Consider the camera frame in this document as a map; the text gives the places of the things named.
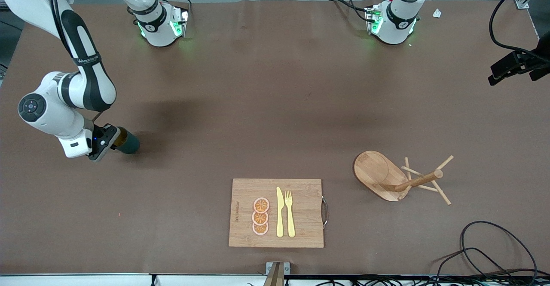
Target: plastic fork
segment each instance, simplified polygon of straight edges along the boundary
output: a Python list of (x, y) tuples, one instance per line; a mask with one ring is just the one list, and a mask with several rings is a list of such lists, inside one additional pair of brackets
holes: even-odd
[(294, 218), (292, 217), (292, 192), (290, 190), (284, 192), (284, 203), (287, 205), (288, 210), (288, 236), (294, 237), (296, 230), (294, 229)]

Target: orange slice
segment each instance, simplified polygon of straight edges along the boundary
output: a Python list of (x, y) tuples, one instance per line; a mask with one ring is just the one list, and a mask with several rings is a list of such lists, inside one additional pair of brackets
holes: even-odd
[(267, 213), (252, 213), (252, 222), (258, 226), (265, 225), (268, 219), (269, 216), (267, 215)]
[(254, 210), (257, 213), (265, 213), (269, 209), (269, 201), (264, 197), (257, 198), (254, 201)]
[(257, 235), (264, 235), (269, 230), (269, 224), (258, 226), (256, 224), (252, 224), (252, 231), (254, 231)]

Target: brown table surface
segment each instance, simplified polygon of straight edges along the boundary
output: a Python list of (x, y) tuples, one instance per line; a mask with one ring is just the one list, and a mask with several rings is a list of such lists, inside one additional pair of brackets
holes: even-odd
[[(332, 2), (194, 7), (193, 38), (154, 48), (124, 5), (75, 6), (118, 90), (98, 124), (142, 143), (98, 164), (67, 159), (18, 117), (47, 72), (76, 70), (57, 39), (25, 28), (0, 89), (0, 272), (250, 274), (290, 261), (295, 274), (428, 274), (478, 219), (507, 227), (548, 270), (550, 80), (489, 86), (509, 52), (489, 39), (495, 1), (426, 2), (398, 46)], [(495, 29), (504, 43), (537, 43), (512, 2)], [(454, 155), (440, 180), (452, 206), (418, 188), (377, 198), (352, 172), (367, 150), (419, 172)], [(233, 178), (321, 178), (325, 248), (228, 247)], [(466, 243), (503, 266), (531, 266), (507, 236), (471, 230)], [(474, 273), (460, 257), (443, 272)]]

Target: black bracket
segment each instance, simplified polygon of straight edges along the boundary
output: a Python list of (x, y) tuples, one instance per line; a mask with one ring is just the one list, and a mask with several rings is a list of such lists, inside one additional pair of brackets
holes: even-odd
[(92, 152), (88, 154), (88, 158), (92, 161), (100, 161), (108, 148), (114, 149), (112, 145), (119, 134), (120, 130), (110, 124), (103, 127), (94, 125), (91, 139)]
[[(532, 52), (550, 60), (550, 32), (541, 37), (536, 49), (533, 49)], [(550, 74), (550, 63), (526, 52), (515, 50), (493, 64), (491, 71), (493, 72), (493, 75), (489, 76), (491, 86), (499, 84), (507, 77), (527, 72), (530, 72), (531, 80), (535, 81)]]

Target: white paper scrap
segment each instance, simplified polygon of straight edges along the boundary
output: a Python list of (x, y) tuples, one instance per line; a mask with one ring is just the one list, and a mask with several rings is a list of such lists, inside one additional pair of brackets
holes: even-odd
[(435, 17), (435, 18), (441, 17), (441, 11), (440, 11), (440, 9), (436, 9), (436, 11), (434, 12), (434, 15), (432, 15), (432, 16)]

